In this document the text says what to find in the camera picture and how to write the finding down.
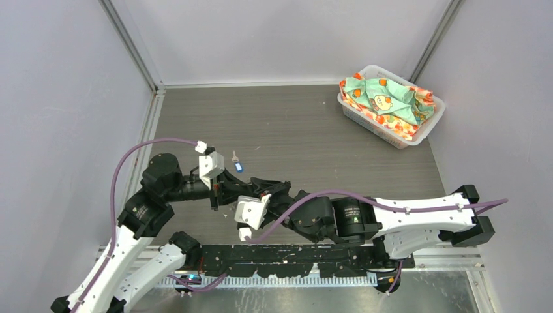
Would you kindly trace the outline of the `blue capped key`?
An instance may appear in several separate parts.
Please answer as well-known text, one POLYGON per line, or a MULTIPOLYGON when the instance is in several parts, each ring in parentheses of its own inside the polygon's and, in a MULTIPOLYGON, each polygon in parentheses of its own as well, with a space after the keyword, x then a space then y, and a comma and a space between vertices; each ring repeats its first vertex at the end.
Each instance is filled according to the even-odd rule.
POLYGON ((239 157, 236 155, 236 152, 235 151, 232 151, 233 155, 232 155, 232 162, 235 166, 235 170, 237 173, 243 173, 244 171, 244 167, 243 165, 241 164, 241 161, 239 160, 239 157))

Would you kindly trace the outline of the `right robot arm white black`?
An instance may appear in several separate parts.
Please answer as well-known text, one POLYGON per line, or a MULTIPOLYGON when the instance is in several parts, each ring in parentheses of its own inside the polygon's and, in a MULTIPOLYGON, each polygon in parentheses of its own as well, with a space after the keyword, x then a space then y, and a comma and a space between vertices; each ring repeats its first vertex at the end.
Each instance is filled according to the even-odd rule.
POLYGON ((340 248, 372 243, 374 263, 386 268, 438 243, 467 247, 489 242, 495 230, 483 213, 502 202, 480 203, 475 187, 463 185, 448 196, 421 200, 369 198, 345 190, 302 190, 295 198, 268 194, 259 203, 265 214, 276 215, 276 220, 256 239, 252 226, 245 222, 239 228, 241 241, 260 243, 282 225, 313 243, 328 240, 340 248))

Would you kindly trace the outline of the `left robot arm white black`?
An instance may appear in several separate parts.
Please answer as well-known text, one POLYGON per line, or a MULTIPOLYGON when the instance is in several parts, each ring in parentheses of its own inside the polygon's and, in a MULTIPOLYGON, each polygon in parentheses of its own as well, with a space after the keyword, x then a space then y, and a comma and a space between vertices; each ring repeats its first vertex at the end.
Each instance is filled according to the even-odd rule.
POLYGON ((194 269, 200 261, 200 244, 179 231, 153 259, 131 271, 138 256, 173 217, 172 203, 208 199, 213 209, 232 204, 245 238, 260 227, 270 197, 253 183, 232 176, 216 151, 201 155, 188 175, 183 175, 174 155, 154 156, 142 174, 139 191, 127 200, 117 218, 115 235, 91 272, 70 295, 57 298, 51 310, 130 312, 163 278, 180 267, 194 269))

